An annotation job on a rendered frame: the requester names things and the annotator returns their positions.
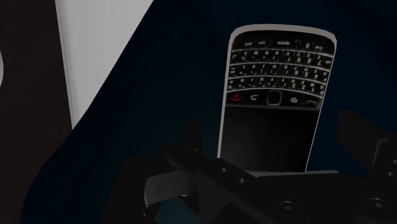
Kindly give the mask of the black keypad phone, silver rim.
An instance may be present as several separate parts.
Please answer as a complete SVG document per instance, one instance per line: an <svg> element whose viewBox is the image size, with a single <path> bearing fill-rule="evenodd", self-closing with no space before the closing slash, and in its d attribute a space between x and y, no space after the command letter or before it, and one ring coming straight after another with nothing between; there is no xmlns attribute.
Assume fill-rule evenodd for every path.
<svg viewBox="0 0 397 224"><path fill-rule="evenodd" d="M329 31L253 24L230 36L218 158L253 174L305 172L331 76Z"/></svg>

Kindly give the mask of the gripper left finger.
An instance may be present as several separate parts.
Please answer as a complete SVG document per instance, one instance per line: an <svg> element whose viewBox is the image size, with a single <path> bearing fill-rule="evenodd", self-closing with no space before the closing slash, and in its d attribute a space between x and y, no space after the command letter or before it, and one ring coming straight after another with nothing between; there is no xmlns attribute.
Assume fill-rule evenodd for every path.
<svg viewBox="0 0 397 224"><path fill-rule="evenodd" d="M258 178L202 154L202 131L190 122L182 143L164 147L159 168L145 183L149 207L179 198L200 224L279 224L277 206L260 199Z"/></svg>

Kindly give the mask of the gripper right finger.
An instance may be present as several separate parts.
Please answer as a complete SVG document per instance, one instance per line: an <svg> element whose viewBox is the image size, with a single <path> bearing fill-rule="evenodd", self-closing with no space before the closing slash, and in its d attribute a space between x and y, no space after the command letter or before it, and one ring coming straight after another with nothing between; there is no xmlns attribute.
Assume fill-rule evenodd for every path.
<svg viewBox="0 0 397 224"><path fill-rule="evenodd" d="M337 141L367 172L357 190L356 224L397 224L397 132L345 109L339 113Z"/></svg>

